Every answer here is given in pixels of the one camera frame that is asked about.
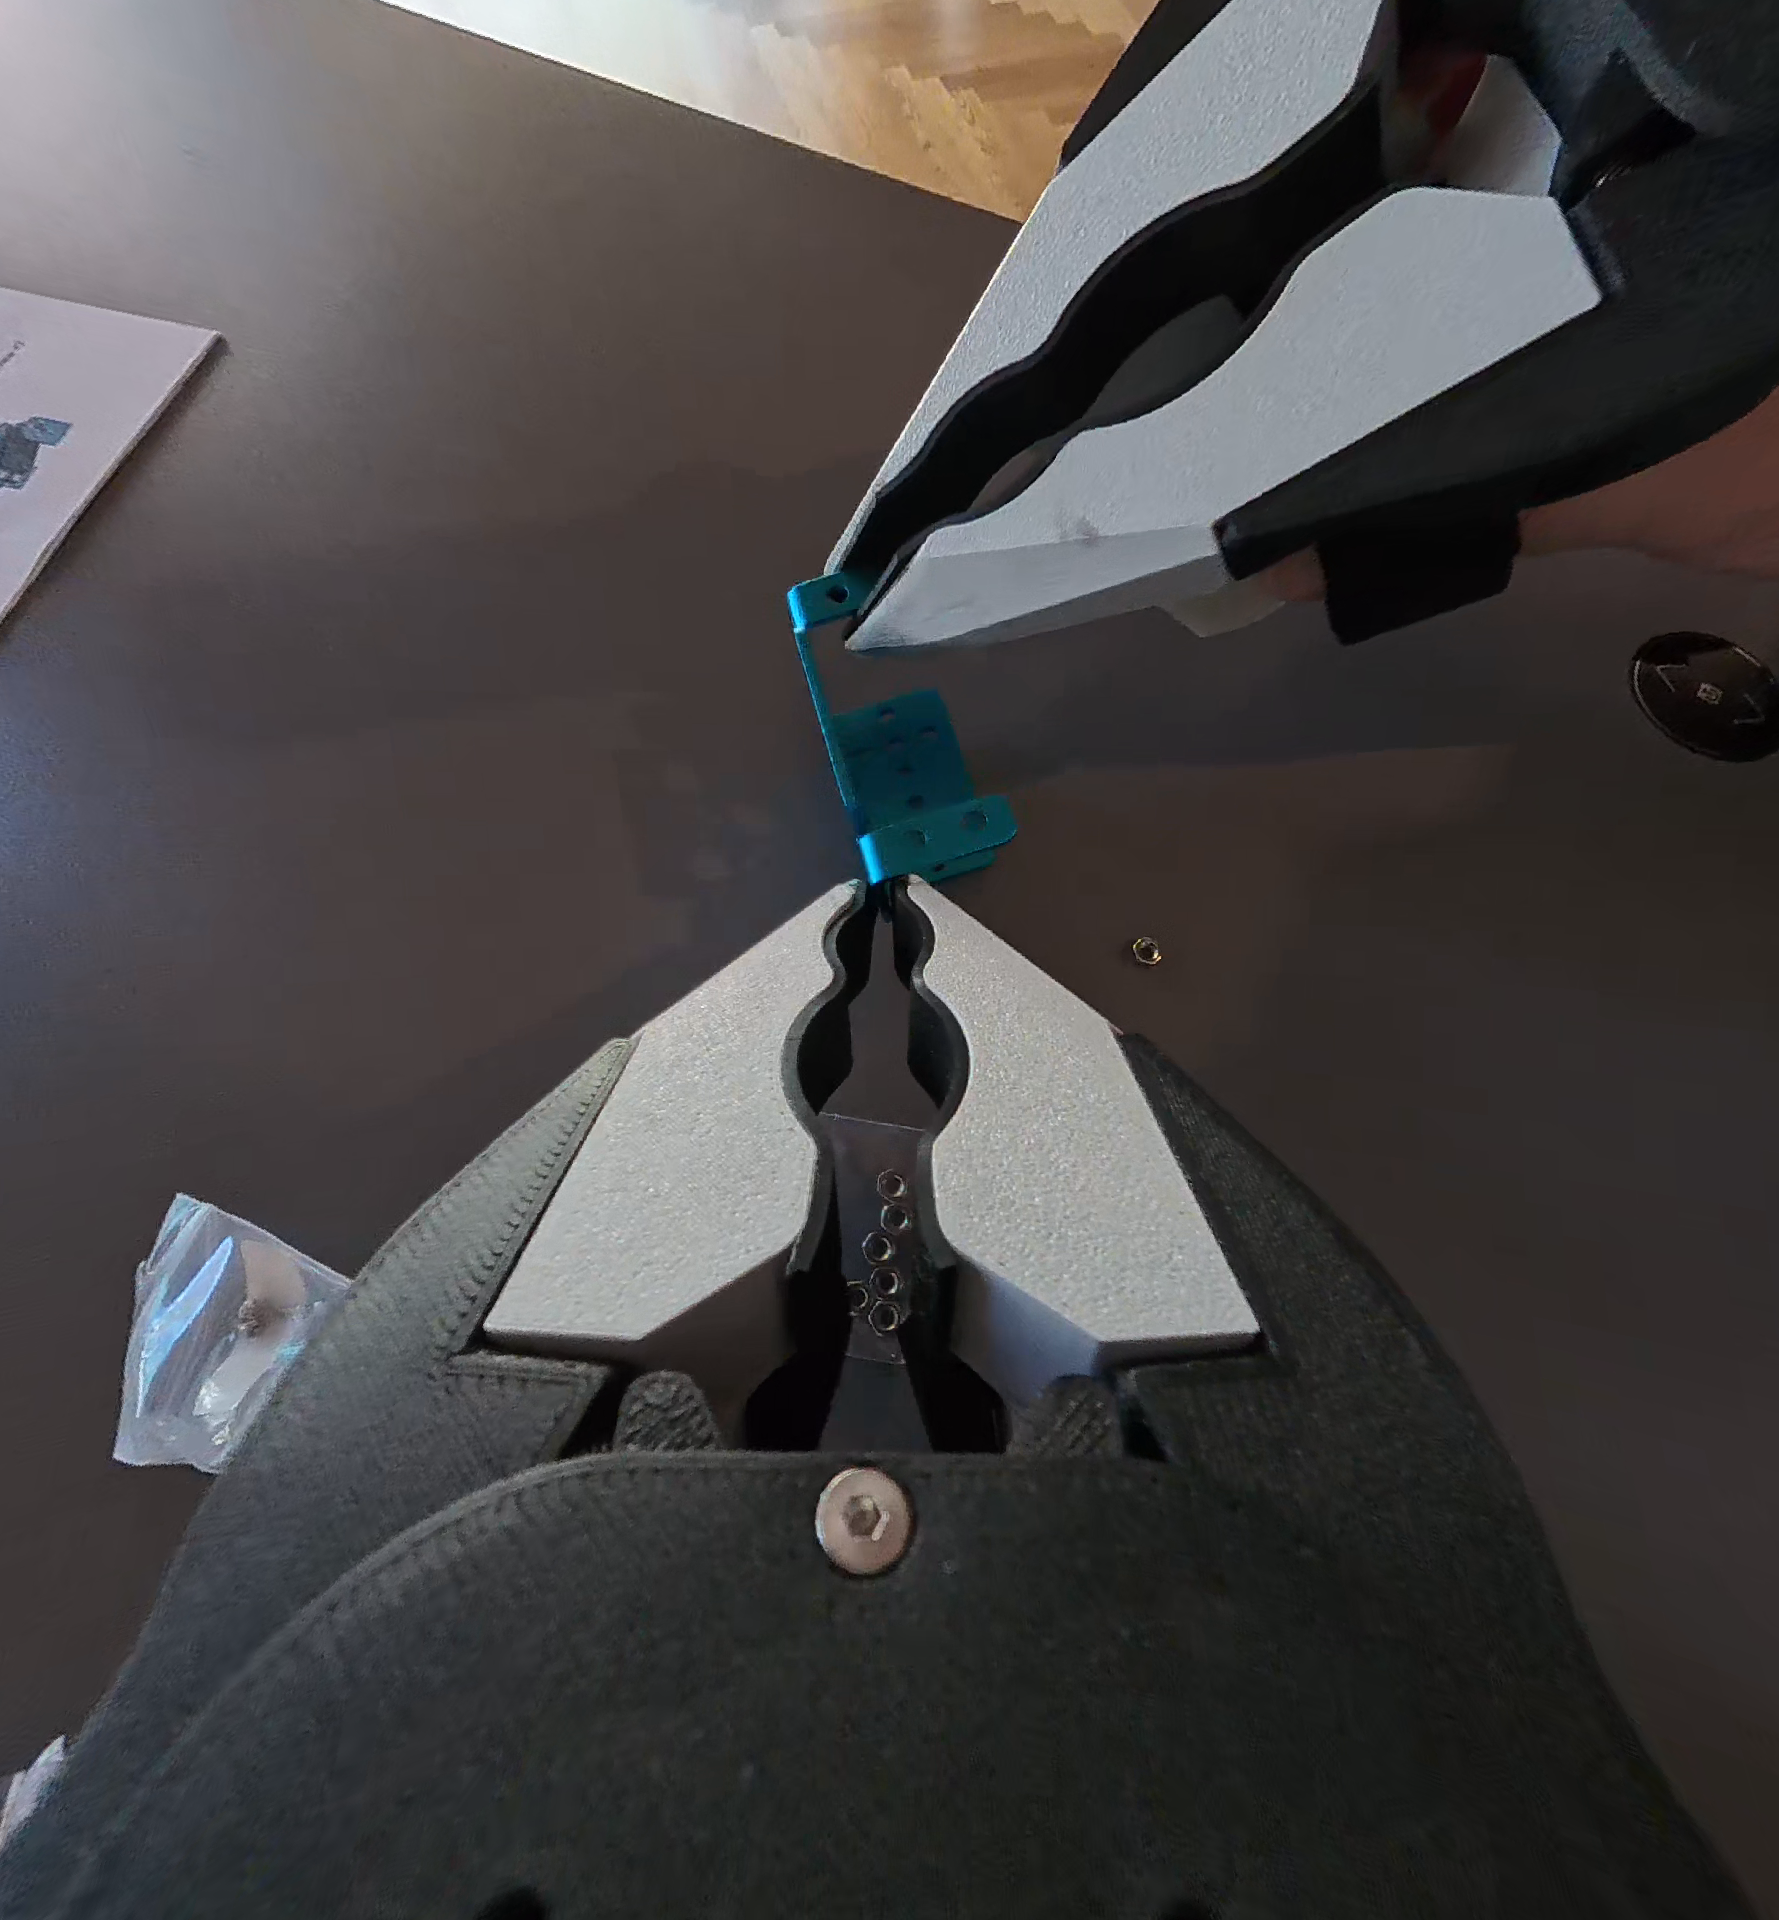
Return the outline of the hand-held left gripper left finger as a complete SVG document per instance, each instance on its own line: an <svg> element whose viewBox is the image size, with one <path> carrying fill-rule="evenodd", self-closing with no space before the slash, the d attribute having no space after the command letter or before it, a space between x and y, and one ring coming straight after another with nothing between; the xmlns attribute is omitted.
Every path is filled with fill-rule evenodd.
<svg viewBox="0 0 1779 1920"><path fill-rule="evenodd" d="M854 879L641 1024L487 1317L487 1343L784 1343L822 1203L799 1048L841 1002Z"/></svg>

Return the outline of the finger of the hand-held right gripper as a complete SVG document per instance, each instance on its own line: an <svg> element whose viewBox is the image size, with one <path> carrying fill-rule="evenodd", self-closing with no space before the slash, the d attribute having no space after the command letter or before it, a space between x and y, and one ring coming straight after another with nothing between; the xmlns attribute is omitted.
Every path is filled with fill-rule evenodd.
<svg viewBox="0 0 1779 1920"><path fill-rule="evenodd" d="M880 576L1007 461L1067 442L1206 299L1257 316L1384 188L1386 2L1161 2L1011 240L826 570Z"/></svg>
<svg viewBox="0 0 1779 1920"><path fill-rule="evenodd" d="M1215 523L1597 299L1550 195L1391 191L1314 244L1194 387L1077 433L1020 497L927 533L849 648L1028 637L1220 591Z"/></svg>

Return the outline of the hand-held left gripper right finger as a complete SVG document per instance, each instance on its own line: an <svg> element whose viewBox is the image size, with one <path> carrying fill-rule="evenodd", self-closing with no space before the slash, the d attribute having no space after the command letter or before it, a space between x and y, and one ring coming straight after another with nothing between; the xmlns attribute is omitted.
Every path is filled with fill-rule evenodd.
<svg viewBox="0 0 1779 1920"><path fill-rule="evenodd" d="M1121 1029L922 876L893 892L907 1060L935 1102L923 1229L982 1376L1248 1350L1245 1299Z"/></svg>

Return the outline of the clear nut bag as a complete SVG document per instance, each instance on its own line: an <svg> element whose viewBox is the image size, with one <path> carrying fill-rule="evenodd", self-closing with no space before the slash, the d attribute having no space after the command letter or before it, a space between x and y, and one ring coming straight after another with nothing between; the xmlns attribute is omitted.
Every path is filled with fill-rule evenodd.
<svg viewBox="0 0 1779 1920"><path fill-rule="evenodd" d="M907 1364L904 1336L935 1305L939 1265L917 1216L923 1133L885 1120L816 1116L832 1171L832 1232L845 1312L845 1359Z"/></svg>

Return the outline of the blue metal bracket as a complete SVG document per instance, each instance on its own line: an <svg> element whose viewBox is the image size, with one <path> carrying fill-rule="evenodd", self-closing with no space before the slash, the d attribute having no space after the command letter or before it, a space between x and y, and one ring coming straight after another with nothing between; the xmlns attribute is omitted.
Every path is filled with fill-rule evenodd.
<svg viewBox="0 0 1779 1920"><path fill-rule="evenodd" d="M864 876L946 884L997 859L1017 836L1007 799L979 793L935 690L884 696L832 710L813 656L813 631L852 620L872 579L841 569L787 588L787 620L822 734L832 778L852 825Z"/></svg>

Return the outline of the round black desk disc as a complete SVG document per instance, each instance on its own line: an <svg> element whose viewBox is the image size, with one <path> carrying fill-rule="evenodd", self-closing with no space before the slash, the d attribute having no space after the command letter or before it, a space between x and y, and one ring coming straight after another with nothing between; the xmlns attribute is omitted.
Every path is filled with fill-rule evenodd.
<svg viewBox="0 0 1779 1920"><path fill-rule="evenodd" d="M1677 748L1726 764L1779 754L1779 679L1720 634L1645 637L1628 661L1628 692Z"/></svg>

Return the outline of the person's right hand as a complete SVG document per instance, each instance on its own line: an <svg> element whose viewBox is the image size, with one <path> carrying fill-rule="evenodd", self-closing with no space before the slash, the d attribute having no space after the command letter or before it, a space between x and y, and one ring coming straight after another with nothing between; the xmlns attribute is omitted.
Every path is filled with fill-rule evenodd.
<svg viewBox="0 0 1779 1920"><path fill-rule="evenodd" d="M1729 428L1521 517L1524 556L1626 552L1779 583L1779 383Z"/></svg>

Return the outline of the white instruction booklet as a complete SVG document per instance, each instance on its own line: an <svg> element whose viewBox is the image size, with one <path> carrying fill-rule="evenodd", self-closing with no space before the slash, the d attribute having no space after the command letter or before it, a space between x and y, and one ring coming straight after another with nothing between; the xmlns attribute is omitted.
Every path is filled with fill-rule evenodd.
<svg viewBox="0 0 1779 1920"><path fill-rule="evenodd" d="M0 289L0 622L213 342L207 328Z"/></svg>

